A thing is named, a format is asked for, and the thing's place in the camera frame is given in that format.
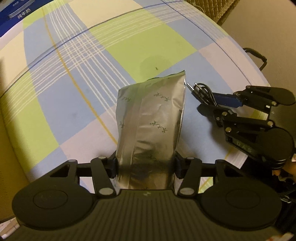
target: blue square pattern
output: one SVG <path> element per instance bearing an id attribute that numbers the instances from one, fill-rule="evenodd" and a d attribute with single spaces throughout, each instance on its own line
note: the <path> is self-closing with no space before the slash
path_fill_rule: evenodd
<path id="1" fill-rule="evenodd" d="M 167 23 L 167 25 L 180 34 L 197 50 L 214 43 L 208 35 L 186 18 Z"/>
<path id="2" fill-rule="evenodd" d="M 67 24 L 57 20 L 68 13 Z M 97 114 L 116 104 L 118 90 L 134 83 L 130 75 L 88 30 L 85 31 L 86 26 L 67 4 L 52 12 L 48 26 L 54 41 L 63 43 L 58 48 L 62 59 Z"/>
<path id="3" fill-rule="evenodd" d="M 24 47 L 28 65 L 52 47 L 43 18 L 24 29 Z"/>
<path id="4" fill-rule="evenodd" d="M 64 4 L 47 14 L 46 22 L 57 46 L 87 30 L 69 4 Z"/>
<path id="5" fill-rule="evenodd" d="M 62 144 L 95 119 L 66 73 L 45 89 L 38 100 L 57 142 Z"/>
<path id="6" fill-rule="evenodd" d="M 196 28 L 202 30 L 213 41 L 226 37 L 225 33 L 215 22 L 186 1 L 168 2 L 167 5 L 192 22 Z"/>
<path id="7" fill-rule="evenodd" d="M 154 6 L 154 5 L 158 5 L 158 4 L 165 4 L 163 1 L 161 0 L 134 0 L 137 4 L 141 5 L 142 7 L 146 8 L 149 6 Z"/>
<path id="8" fill-rule="evenodd" d="M 194 82 L 204 83 L 213 92 L 232 93 L 227 83 L 199 52 L 176 63 L 162 72 L 159 77 L 182 70 L 185 70 L 186 82 L 191 85 L 194 85 Z M 200 102 L 186 88 L 181 138 L 203 162 L 214 163 L 216 159 L 225 158 L 230 146 L 225 141 L 223 129 L 218 128 L 197 111 L 199 104 Z"/>
<path id="9" fill-rule="evenodd" d="M 34 166 L 26 176 L 30 182 L 42 177 L 44 174 L 48 173 L 52 169 L 61 165 L 67 161 L 66 155 L 63 153 L 62 149 L 58 147 L 53 152 L 51 152 L 46 158 L 40 161 L 36 166 Z"/>

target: metal pin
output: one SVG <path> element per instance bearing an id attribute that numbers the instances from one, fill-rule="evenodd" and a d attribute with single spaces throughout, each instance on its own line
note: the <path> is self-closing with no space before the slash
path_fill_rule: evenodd
<path id="1" fill-rule="evenodd" d="M 195 83 L 194 89 L 195 89 L 196 87 L 197 87 L 199 90 L 202 89 L 197 83 Z"/>
<path id="2" fill-rule="evenodd" d="M 187 82 L 187 87 L 191 90 L 191 92 L 194 91 L 194 88 Z"/>

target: foil pouch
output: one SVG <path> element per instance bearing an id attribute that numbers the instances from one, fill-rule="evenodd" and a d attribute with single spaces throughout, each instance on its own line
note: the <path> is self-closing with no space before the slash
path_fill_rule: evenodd
<path id="1" fill-rule="evenodd" d="M 185 86 L 182 71 L 119 90 L 119 188 L 174 188 L 173 156 L 181 131 Z"/>

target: table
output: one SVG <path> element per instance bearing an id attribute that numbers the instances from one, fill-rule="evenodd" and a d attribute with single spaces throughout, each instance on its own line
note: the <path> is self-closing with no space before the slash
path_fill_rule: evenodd
<path id="1" fill-rule="evenodd" d="M 268 85 L 225 31 L 184 1 L 54 0 L 0 38 L 0 60 L 1 110 L 30 181 L 68 159 L 90 162 L 116 150 L 123 86 L 182 70 L 187 82 L 213 92 Z M 246 155 L 225 142 L 198 105 L 186 90 L 178 151 L 241 167 Z M 87 178 L 81 185 L 92 189 Z"/>

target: white stripe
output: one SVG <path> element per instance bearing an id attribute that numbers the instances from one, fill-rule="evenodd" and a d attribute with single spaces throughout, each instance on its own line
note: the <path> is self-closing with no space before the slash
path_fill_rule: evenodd
<path id="1" fill-rule="evenodd" d="M 166 12 L 163 12 L 162 14 L 164 14 L 164 15 L 162 15 L 160 17 L 155 17 L 154 15 L 150 15 L 149 13 L 142 13 L 142 15 L 143 15 L 142 18 L 138 18 L 135 21 L 130 21 L 130 22 L 128 22 L 128 24 L 125 24 L 123 26 L 119 26 L 119 27 L 116 27 L 116 28 L 111 28 L 109 31 L 104 31 L 103 28 L 107 27 L 109 25 L 109 24 L 106 24 L 106 26 L 98 28 L 98 30 L 95 31 L 95 32 L 96 33 L 97 32 L 102 32 L 104 35 L 106 35 L 108 37 L 112 37 L 112 36 L 114 36 L 114 34 L 110 35 L 110 33 L 112 33 L 112 32 L 120 33 L 120 32 L 122 32 L 122 31 L 119 31 L 120 29 L 126 30 L 127 26 L 137 26 L 137 23 L 143 22 L 146 19 L 152 19 L 152 20 L 160 21 L 160 20 L 165 20 L 165 18 L 167 18 L 167 17 L 174 17 L 174 16 L 179 16 L 180 15 L 179 13 L 177 13 L 175 11 L 173 13 L 171 13 L 171 14 L 166 14 Z"/>
<path id="2" fill-rule="evenodd" d="M 82 59 L 80 61 L 77 61 L 76 63 L 78 64 L 82 64 L 86 59 Z M 71 62 L 72 60 L 71 59 L 68 59 L 65 63 L 68 63 L 68 62 Z M 72 70 L 75 68 L 75 65 L 71 65 L 69 67 L 69 70 Z M 67 74 L 67 71 L 64 69 L 63 65 L 59 65 L 58 68 L 54 69 L 54 70 L 48 70 L 48 72 L 50 72 L 49 75 L 45 75 L 45 77 L 43 77 L 41 80 L 39 80 L 35 85 L 34 85 L 34 88 L 37 88 L 38 86 L 40 86 L 41 84 L 43 84 L 44 82 L 46 82 L 48 79 L 51 79 L 52 76 L 54 76 L 56 74 L 57 71 L 59 70 L 64 70 L 62 72 L 63 75 L 59 75 L 60 77 L 64 76 Z M 25 92 L 24 95 L 22 95 L 21 99 L 19 99 L 16 103 L 13 103 L 9 108 L 7 109 L 10 109 L 8 112 L 3 112 L 3 115 L 6 117 L 6 114 L 11 112 L 13 108 L 15 108 L 18 104 L 20 104 L 27 96 L 28 96 L 28 93 Z"/>
<path id="3" fill-rule="evenodd" d="M 72 19 L 73 23 L 75 24 L 76 20 L 72 17 L 72 15 L 69 13 L 69 19 Z M 75 24 L 76 27 L 78 27 L 80 30 L 82 30 L 81 26 L 77 24 Z M 77 36 L 77 39 L 80 40 L 81 37 L 84 37 L 84 39 L 90 44 L 92 45 L 93 49 L 98 49 L 97 46 L 89 40 L 88 36 L 86 33 L 83 33 L 82 35 L 80 36 Z M 112 76 L 108 73 L 108 71 L 102 66 L 102 64 L 98 61 L 98 59 L 92 54 L 91 51 L 88 51 L 88 53 L 93 57 L 92 60 L 95 62 L 97 62 L 99 64 L 99 66 L 96 64 L 96 66 L 98 67 L 98 69 L 104 74 L 104 76 L 106 77 L 107 80 L 109 80 L 109 82 L 111 83 L 111 85 L 115 88 L 116 91 L 118 91 L 118 89 L 120 88 L 120 86 L 117 84 L 117 82 L 112 78 Z"/>
<path id="4" fill-rule="evenodd" d="M 163 7 L 162 8 L 158 8 L 158 9 L 154 9 L 154 10 L 151 10 L 151 12 L 157 12 L 157 11 L 159 11 L 159 10 L 162 10 L 163 9 Z M 139 14 L 141 14 L 142 15 L 142 12 L 139 12 L 139 13 L 137 13 L 137 14 L 134 14 L 134 15 L 132 15 L 132 16 L 129 16 L 129 17 L 125 17 L 124 18 L 124 20 L 128 20 L 129 18 L 135 18 L 135 16 L 137 16 L 137 15 L 139 15 Z M 141 21 L 142 20 L 141 18 L 140 19 L 137 19 L 136 21 L 132 21 L 132 22 L 130 22 L 130 23 L 135 23 L 135 22 L 138 22 L 138 21 Z M 124 24 L 124 21 L 120 21 L 120 23 L 121 23 L 121 25 L 122 25 L 122 27 L 125 27 L 125 24 Z M 106 27 L 110 27 L 110 26 L 112 26 L 112 25 L 114 25 L 114 24 L 116 24 L 116 28 L 115 28 L 115 30 L 116 29 L 119 29 L 120 27 L 121 27 L 121 25 L 119 25 L 118 26 L 118 23 L 116 22 L 116 23 L 113 23 L 113 24 L 108 24 L 108 26 L 103 26 L 102 28 L 100 28 L 99 30 L 100 31 L 102 31 L 102 30 L 104 30 L 104 28 L 106 28 Z M 40 71 L 40 68 L 42 68 L 41 70 L 44 70 L 45 68 L 43 68 L 43 66 L 44 65 L 46 65 L 46 63 L 48 62 L 48 61 L 50 61 L 50 60 L 47 60 L 44 64 L 42 64 L 42 65 L 40 65 L 35 71 L 33 71 L 32 73 L 31 73 L 31 75 L 33 75 L 35 72 L 39 72 Z"/>
<path id="5" fill-rule="evenodd" d="M 184 15 L 186 18 L 192 20 L 196 25 L 198 25 L 203 31 L 205 31 L 209 36 L 214 39 L 219 39 L 225 36 L 216 26 L 214 26 L 203 13 L 201 13 L 195 7 L 192 7 L 187 2 L 178 2 L 170 4 L 172 8 L 178 11 L 180 14 Z"/>
<path id="6" fill-rule="evenodd" d="M 44 78 L 42 78 L 40 81 L 39 81 L 39 84 L 35 85 L 35 86 L 30 86 L 30 83 L 28 84 L 28 86 L 26 87 L 26 89 L 29 87 L 29 90 L 31 88 L 36 88 L 38 87 L 39 85 L 41 85 L 42 83 L 44 83 L 47 79 L 51 78 L 51 76 L 46 76 Z M 22 103 L 23 100 L 30 94 L 30 91 L 29 92 L 25 92 L 24 95 L 22 95 L 22 97 L 15 103 L 13 103 L 11 106 L 9 105 L 6 105 L 6 108 L 7 108 L 7 112 L 3 112 L 3 115 L 4 115 L 4 118 L 8 118 L 8 116 L 6 116 L 6 114 L 9 114 L 10 112 L 12 112 L 13 109 L 17 108 L 18 104 Z"/>
<path id="7" fill-rule="evenodd" d="M 71 28 L 71 25 L 70 25 L 70 23 L 69 23 L 69 21 L 68 21 L 68 19 L 65 19 L 65 16 L 64 16 L 64 23 L 69 27 L 69 28 Z M 61 28 L 64 28 L 64 31 L 66 32 L 66 33 L 68 33 L 68 31 L 66 30 L 66 28 L 64 27 L 64 26 L 62 26 L 61 24 L 60 24 L 60 26 L 61 26 Z M 85 46 L 85 44 L 83 43 L 83 40 L 80 38 L 80 36 L 77 36 L 77 41 L 78 42 L 81 42 L 82 43 L 82 45 L 84 45 Z M 88 52 L 88 54 L 91 56 L 91 60 L 95 63 L 95 61 L 97 61 L 98 62 L 98 60 L 94 57 L 94 55 L 90 52 L 90 51 L 87 51 Z M 109 96 L 109 98 L 113 101 L 113 103 L 115 104 L 116 103 L 116 97 L 114 96 L 114 94 L 112 93 L 112 91 L 108 88 L 108 86 L 104 83 L 104 81 L 102 80 L 102 78 L 97 74 L 97 72 L 92 68 L 92 66 L 89 64 L 89 62 L 85 62 L 85 65 L 86 65 L 86 67 L 88 68 L 88 70 L 89 70 L 89 72 L 93 75 L 93 77 L 96 79 L 96 81 L 100 84 L 100 86 L 103 88 L 103 90 L 105 91 L 105 93 Z M 102 69 L 95 63 L 95 65 L 97 66 L 97 68 L 102 72 Z"/>
<path id="8" fill-rule="evenodd" d="M 45 70 L 42 73 L 40 73 L 39 75 L 37 75 L 37 77 L 35 78 L 35 80 L 37 80 L 37 78 L 39 78 L 43 74 L 46 74 L 47 72 L 51 73 L 51 76 L 52 76 L 54 74 L 54 72 L 50 71 L 51 70 L 51 67 L 52 66 L 49 66 L 49 68 L 45 68 Z M 29 80 L 29 78 L 30 78 L 30 76 L 26 76 L 24 78 L 21 78 L 20 79 L 21 81 L 18 80 L 16 82 L 15 88 L 12 88 L 12 91 L 10 91 L 9 94 L 12 96 L 16 92 L 15 89 L 20 89 L 20 87 L 22 87 L 22 88 L 19 91 L 17 91 L 16 94 L 13 95 L 13 97 L 7 102 L 7 105 L 9 105 L 12 101 L 14 101 L 15 99 L 17 99 L 22 93 L 25 93 L 26 92 L 27 88 L 30 86 L 30 82 L 27 82 L 27 80 Z"/>
<path id="9" fill-rule="evenodd" d="M 121 28 L 124 28 L 126 27 L 126 22 L 128 22 L 128 24 L 134 24 L 135 22 L 138 22 L 138 21 L 141 21 L 143 20 L 143 13 L 146 13 L 146 12 L 149 12 L 151 14 L 162 14 L 162 17 L 167 13 L 167 12 L 171 12 L 172 9 L 169 8 L 169 7 L 159 7 L 159 8 L 156 8 L 156 9 L 151 9 L 151 10 L 145 10 L 145 9 L 139 9 L 137 10 L 135 13 L 132 13 L 130 15 L 126 14 L 124 16 L 120 16 L 122 17 L 122 19 L 120 21 L 114 21 L 113 23 L 108 23 L 108 24 L 104 24 L 102 23 L 100 29 L 101 31 L 105 31 L 105 29 L 107 30 L 111 30 L 111 31 L 117 31 L 118 29 L 121 29 Z"/>
<path id="10" fill-rule="evenodd" d="M 57 34 L 60 36 L 60 32 L 59 32 L 59 30 L 58 29 L 56 29 L 56 32 L 57 32 Z M 53 83 L 55 83 L 58 79 L 60 78 L 60 76 L 58 75 L 53 81 L 51 81 L 51 84 L 49 85 L 49 86 L 51 86 Z M 87 85 L 89 86 L 89 88 L 93 91 L 93 89 L 92 89 L 92 87 L 89 85 L 89 83 L 86 81 L 86 83 L 87 83 Z M 37 95 L 39 95 L 39 94 L 41 94 L 43 91 L 45 91 L 49 86 L 47 86 L 49 83 L 47 83 L 41 90 L 39 90 L 38 92 L 37 92 Z M 30 103 L 34 98 L 35 98 L 36 96 L 32 96 L 28 101 L 26 101 L 22 106 L 21 106 L 21 109 L 19 109 L 19 110 L 17 110 L 16 111 L 16 113 L 14 114 L 14 116 L 10 119 L 10 121 L 28 104 L 28 103 Z"/>
<path id="11" fill-rule="evenodd" d="M 42 83 L 44 83 L 44 81 L 46 81 L 47 79 L 51 78 L 53 75 L 55 75 L 55 73 L 58 70 L 63 69 L 63 66 L 60 65 L 60 63 L 57 63 L 58 68 L 53 68 L 53 69 L 47 69 L 46 72 L 44 73 L 45 77 L 43 77 L 41 80 L 39 80 L 35 85 L 33 85 L 35 88 L 38 87 L 39 85 L 41 85 Z M 25 80 L 28 80 L 30 78 L 30 76 L 23 78 Z M 27 88 L 31 87 L 31 83 L 30 82 L 26 82 L 26 85 L 15 95 L 13 95 L 13 97 L 8 101 L 8 103 L 6 104 L 7 106 L 14 101 L 15 99 L 17 99 L 22 93 L 26 93 Z"/>
<path id="12" fill-rule="evenodd" d="M 30 92 L 33 91 L 33 95 L 27 100 L 25 101 L 19 108 L 18 110 L 16 110 L 12 116 L 10 116 L 10 118 L 8 118 L 9 116 L 5 116 L 4 120 L 8 119 L 8 121 L 6 121 L 6 125 L 8 125 L 13 119 L 14 117 L 16 117 L 30 102 L 32 102 L 38 95 L 40 95 L 43 91 L 45 91 L 48 87 L 50 87 L 51 85 L 53 85 L 57 80 L 59 80 L 59 78 L 61 74 L 57 75 L 54 79 L 52 79 L 50 82 L 48 82 L 44 87 L 42 87 L 40 90 L 38 90 L 35 93 L 35 89 L 32 88 L 28 94 Z"/>
<path id="13" fill-rule="evenodd" d="M 55 17 L 56 17 L 57 19 L 59 19 L 59 16 L 57 15 L 56 11 L 54 11 L 54 12 L 52 12 L 52 13 L 49 14 L 50 19 L 51 19 L 51 22 L 52 22 L 52 24 L 53 24 L 53 27 L 54 27 L 54 29 L 55 29 L 57 35 L 59 36 L 60 40 L 62 40 L 62 39 L 61 39 L 62 34 L 60 33 L 60 31 L 59 31 L 59 29 L 58 29 L 58 26 L 57 26 L 57 24 L 56 24 L 54 18 L 52 17 L 53 14 L 55 14 Z M 72 46 L 76 46 L 76 44 L 74 43 L 73 40 L 70 40 L 68 43 L 71 44 Z M 67 46 L 68 43 L 66 43 L 66 44 L 64 45 L 64 47 L 67 49 L 68 55 L 71 57 L 73 54 L 72 54 L 71 51 L 68 51 L 68 50 L 69 50 L 69 49 L 68 49 L 68 46 Z M 82 77 L 83 80 L 86 82 L 86 84 L 89 86 L 89 88 L 92 90 L 92 92 L 94 93 L 94 95 L 97 97 L 97 99 L 99 100 L 99 102 L 100 102 L 100 103 L 102 104 L 102 106 L 105 108 L 105 110 L 108 111 L 108 109 L 110 109 L 110 106 L 108 105 L 108 103 L 106 102 L 106 100 L 102 97 L 102 95 L 100 94 L 100 92 L 99 92 L 97 89 L 96 89 L 96 90 L 97 90 L 97 93 L 99 94 L 100 97 L 98 97 L 98 95 L 95 93 L 95 91 L 93 90 L 93 88 L 92 88 L 92 87 L 90 86 L 90 84 L 89 84 L 89 83 L 92 83 L 92 82 L 91 82 L 91 80 L 89 79 L 89 77 L 87 76 L 87 74 L 85 73 L 85 71 L 82 69 L 82 67 L 81 67 L 80 65 L 78 65 L 78 66 L 76 66 L 76 69 L 78 70 L 78 72 L 80 73 L 81 77 Z"/>
<path id="14" fill-rule="evenodd" d="M 165 23 L 168 23 L 168 22 L 171 22 L 171 21 L 174 21 L 174 20 L 177 20 L 177 19 L 170 19 L 170 20 L 165 21 Z M 115 41 L 109 43 L 109 45 L 107 45 L 106 47 L 110 47 L 110 46 L 112 46 L 112 45 L 114 45 L 114 44 L 116 44 L 116 43 L 118 43 L 118 42 L 120 42 L 120 41 L 122 41 L 122 40 L 124 40 L 124 39 L 127 39 L 127 38 L 129 38 L 129 37 L 131 37 L 131 36 L 133 36 L 133 35 L 136 35 L 136 34 L 138 34 L 138 33 L 141 33 L 141 32 L 143 32 L 143 31 L 146 31 L 146 30 L 148 30 L 148 29 L 151 29 L 151 28 L 153 28 L 153 27 L 156 27 L 156 26 L 158 26 L 158 25 L 160 25 L 160 24 L 153 25 L 153 26 L 149 26 L 149 27 L 146 27 L 146 28 L 142 28 L 141 30 L 138 30 L 138 31 L 134 32 L 132 35 L 128 35 L 127 37 L 123 37 L 123 38 L 121 38 L 121 39 L 119 39 L 119 40 L 117 40 L 117 41 L 115 40 Z"/>
<path id="15" fill-rule="evenodd" d="M 43 65 L 46 65 L 49 61 L 51 61 L 51 59 L 47 59 L 42 65 L 40 65 L 36 70 L 34 70 L 34 71 L 31 73 L 31 75 L 33 75 L 33 74 L 35 74 L 35 73 L 38 73 L 39 75 L 41 75 L 42 72 L 46 71 L 45 68 L 43 68 L 43 69 L 41 69 L 41 68 L 43 67 Z M 28 77 L 27 77 L 27 78 L 21 78 L 21 79 L 17 80 L 18 85 L 17 85 L 12 91 L 10 91 L 11 94 L 13 94 L 13 93 L 19 88 L 19 85 L 20 85 L 21 82 L 25 82 L 25 80 L 27 80 L 27 79 L 28 79 Z"/>
<path id="16" fill-rule="evenodd" d="M 50 81 L 49 83 L 52 83 L 52 84 L 53 84 L 53 83 L 56 81 L 55 79 L 56 79 L 56 78 L 54 78 L 54 80 Z M 41 89 L 37 92 L 37 95 L 39 95 L 39 94 L 42 93 L 45 89 L 47 89 L 47 88 L 45 88 L 45 87 L 46 87 L 49 83 L 47 83 L 43 88 L 41 88 Z M 26 95 L 24 95 L 22 99 L 26 98 L 26 97 L 28 96 L 28 94 L 30 94 L 31 91 L 32 91 L 32 90 L 30 90 L 28 93 L 26 93 Z M 20 106 L 21 109 L 23 109 L 23 107 L 25 107 L 27 103 L 30 103 L 31 100 L 32 100 L 32 97 L 31 97 L 28 101 L 26 101 L 25 103 L 23 103 L 23 104 Z"/>
<path id="17" fill-rule="evenodd" d="M 72 21 L 73 21 L 73 23 L 79 28 L 79 29 L 81 29 L 82 30 L 82 27 L 77 23 L 77 21 L 75 20 L 75 18 L 73 18 L 72 17 L 72 15 L 70 14 L 70 12 L 68 11 L 68 9 L 64 6 L 64 9 L 68 12 L 68 14 L 69 14 L 69 17 L 70 18 L 72 18 Z M 85 34 L 84 33 L 84 35 L 85 35 L 85 37 L 86 38 L 88 38 L 89 39 L 89 43 L 90 44 L 92 44 L 93 45 L 93 47 L 94 48 L 96 48 L 96 49 L 98 49 L 98 47 L 90 40 L 90 38 L 87 36 L 87 34 Z M 99 51 L 97 51 L 97 53 L 100 55 L 100 57 L 103 59 L 103 61 L 106 63 L 106 61 L 105 61 L 105 59 L 106 60 L 108 60 L 108 58 L 106 58 L 105 57 L 105 55 L 99 50 Z M 107 66 L 116 74 L 116 72 L 117 73 L 119 73 L 119 71 L 112 65 L 112 67 L 115 69 L 115 71 L 110 67 L 110 65 L 108 64 L 108 63 L 106 63 L 107 64 Z M 123 81 L 118 75 L 117 75 L 117 77 L 121 80 L 121 82 L 124 84 L 124 85 L 128 85 L 129 83 L 126 81 L 126 79 L 122 76 L 122 78 L 125 80 L 125 81 Z"/>
<path id="18" fill-rule="evenodd" d="M 176 16 L 176 17 L 184 18 L 184 17 L 181 16 L 180 14 L 171 14 L 171 15 L 169 15 L 169 17 L 171 17 L 171 16 Z M 156 18 L 156 17 L 154 17 L 154 16 L 153 16 L 153 17 L 152 17 L 152 16 L 149 16 L 148 18 L 150 18 L 149 21 L 142 22 L 142 19 L 140 19 L 140 20 L 138 20 L 138 21 L 135 21 L 134 24 L 128 24 L 128 25 L 126 25 L 126 27 L 123 28 L 121 31 L 117 30 L 115 34 L 113 34 L 113 35 L 108 35 L 108 37 L 103 38 L 103 39 L 100 39 L 100 42 L 108 41 L 108 40 L 112 39 L 113 37 L 117 37 L 117 36 L 121 35 L 121 33 L 128 32 L 128 31 L 130 31 L 130 30 L 132 30 L 132 29 L 134 29 L 134 28 L 138 28 L 139 26 L 145 25 L 145 24 L 147 24 L 147 23 L 153 23 L 153 22 L 160 22 L 160 23 L 163 23 L 161 18 Z M 172 19 L 175 19 L 175 18 L 171 18 L 171 19 L 164 20 L 164 22 L 166 22 L 166 21 L 170 21 L 170 20 L 172 20 Z M 100 29 L 100 28 L 98 28 L 98 29 L 95 30 L 95 31 L 92 31 L 92 34 L 97 34 L 97 33 L 99 33 L 99 32 L 101 32 L 101 29 Z"/>

